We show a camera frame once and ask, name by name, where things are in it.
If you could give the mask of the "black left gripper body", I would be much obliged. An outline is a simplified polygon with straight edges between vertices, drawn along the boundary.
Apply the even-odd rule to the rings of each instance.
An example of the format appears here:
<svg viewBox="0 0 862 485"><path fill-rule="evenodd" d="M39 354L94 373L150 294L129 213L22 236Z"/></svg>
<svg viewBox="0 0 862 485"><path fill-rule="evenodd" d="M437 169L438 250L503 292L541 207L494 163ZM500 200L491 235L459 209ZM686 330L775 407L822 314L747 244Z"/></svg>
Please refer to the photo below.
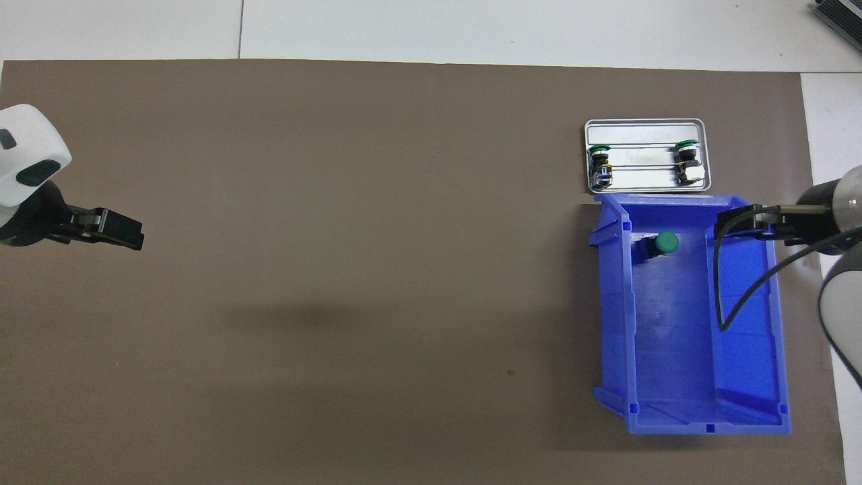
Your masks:
<svg viewBox="0 0 862 485"><path fill-rule="evenodd" d="M70 245L73 240L84 240L86 223L77 221L79 217L92 217L92 210L68 205L57 185L47 181L0 224L0 245L25 247L41 240Z"/></svg>

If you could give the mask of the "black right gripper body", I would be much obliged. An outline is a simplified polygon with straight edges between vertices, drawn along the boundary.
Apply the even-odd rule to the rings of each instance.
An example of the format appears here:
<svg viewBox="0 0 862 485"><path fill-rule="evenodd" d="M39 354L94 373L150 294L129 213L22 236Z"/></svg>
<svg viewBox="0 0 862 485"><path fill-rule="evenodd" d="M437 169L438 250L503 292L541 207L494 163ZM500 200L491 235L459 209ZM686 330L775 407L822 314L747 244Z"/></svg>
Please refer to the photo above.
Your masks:
<svg viewBox="0 0 862 485"><path fill-rule="evenodd" d="M826 213L805 217L799 233L807 245L862 228L862 177L841 177L810 187L798 205L823 205Z"/></svg>

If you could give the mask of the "green push button blue block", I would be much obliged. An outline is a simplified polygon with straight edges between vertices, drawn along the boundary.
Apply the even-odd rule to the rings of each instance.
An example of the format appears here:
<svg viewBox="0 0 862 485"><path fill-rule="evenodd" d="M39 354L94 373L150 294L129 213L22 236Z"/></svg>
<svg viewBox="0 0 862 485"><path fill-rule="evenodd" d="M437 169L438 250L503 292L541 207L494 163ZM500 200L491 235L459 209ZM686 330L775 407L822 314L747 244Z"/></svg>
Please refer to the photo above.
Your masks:
<svg viewBox="0 0 862 485"><path fill-rule="evenodd" d="M676 232L665 230L656 234L648 234L634 243L638 257L645 262L654 258L666 257L676 252L680 246L680 239Z"/></svg>

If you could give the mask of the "green push button white block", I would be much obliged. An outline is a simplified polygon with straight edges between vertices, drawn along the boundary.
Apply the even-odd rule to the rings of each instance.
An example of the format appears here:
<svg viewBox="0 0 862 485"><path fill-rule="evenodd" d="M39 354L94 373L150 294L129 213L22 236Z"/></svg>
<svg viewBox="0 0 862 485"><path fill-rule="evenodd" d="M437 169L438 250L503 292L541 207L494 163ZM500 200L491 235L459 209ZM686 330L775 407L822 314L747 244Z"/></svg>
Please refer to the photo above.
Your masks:
<svg viewBox="0 0 862 485"><path fill-rule="evenodd" d="M699 149L699 141L695 139L683 140L674 146L676 154L674 173L677 185L683 187L703 181L704 175L698 172L703 168L699 159Z"/></svg>

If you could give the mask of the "blue plastic storage bin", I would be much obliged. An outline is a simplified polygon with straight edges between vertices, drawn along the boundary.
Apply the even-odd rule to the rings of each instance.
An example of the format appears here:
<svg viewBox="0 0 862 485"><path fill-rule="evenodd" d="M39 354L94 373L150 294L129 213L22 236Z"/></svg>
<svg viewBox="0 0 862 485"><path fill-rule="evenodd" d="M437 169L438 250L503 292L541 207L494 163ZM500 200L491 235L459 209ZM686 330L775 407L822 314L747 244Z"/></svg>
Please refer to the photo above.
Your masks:
<svg viewBox="0 0 862 485"><path fill-rule="evenodd" d="M601 297L595 399L633 434L789 434L791 411L778 278L721 331L713 292L714 227L749 206L730 195L595 196L590 235ZM634 243L678 234L678 250L641 261Z"/></svg>

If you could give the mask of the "grey metal tray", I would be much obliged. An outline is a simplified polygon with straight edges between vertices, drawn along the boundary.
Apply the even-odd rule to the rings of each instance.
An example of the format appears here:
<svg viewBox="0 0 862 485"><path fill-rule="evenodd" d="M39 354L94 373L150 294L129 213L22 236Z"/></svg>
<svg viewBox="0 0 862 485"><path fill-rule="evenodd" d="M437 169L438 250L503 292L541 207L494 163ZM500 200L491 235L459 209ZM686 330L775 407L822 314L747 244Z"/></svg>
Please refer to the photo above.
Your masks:
<svg viewBox="0 0 862 485"><path fill-rule="evenodd" d="M674 146L699 141L700 183L677 185ZM600 193L703 193L712 185L700 119L593 119L584 126L586 187Z"/></svg>

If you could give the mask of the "brown table mat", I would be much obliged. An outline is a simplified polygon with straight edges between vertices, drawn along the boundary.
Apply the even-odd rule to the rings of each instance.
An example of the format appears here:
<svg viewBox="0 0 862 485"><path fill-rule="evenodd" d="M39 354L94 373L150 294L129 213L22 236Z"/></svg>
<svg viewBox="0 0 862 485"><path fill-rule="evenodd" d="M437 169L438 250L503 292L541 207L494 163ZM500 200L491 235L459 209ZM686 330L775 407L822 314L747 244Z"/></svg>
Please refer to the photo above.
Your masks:
<svg viewBox="0 0 862 485"><path fill-rule="evenodd" d="M9 61L19 102L145 244L0 247L0 485L844 485L816 258L791 434L635 436L592 394L584 124L698 117L713 193L790 203L797 74Z"/></svg>

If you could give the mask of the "grey ribbed device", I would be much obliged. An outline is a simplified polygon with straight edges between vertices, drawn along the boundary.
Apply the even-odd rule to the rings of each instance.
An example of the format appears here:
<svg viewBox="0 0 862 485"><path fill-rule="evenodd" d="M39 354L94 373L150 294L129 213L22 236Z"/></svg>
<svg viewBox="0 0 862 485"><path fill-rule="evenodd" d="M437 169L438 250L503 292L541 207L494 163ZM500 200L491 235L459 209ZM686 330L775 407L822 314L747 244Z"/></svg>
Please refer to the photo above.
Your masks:
<svg viewBox="0 0 862 485"><path fill-rule="evenodd" d="M829 28L862 42L862 0L815 0L815 15Z"/></svg>

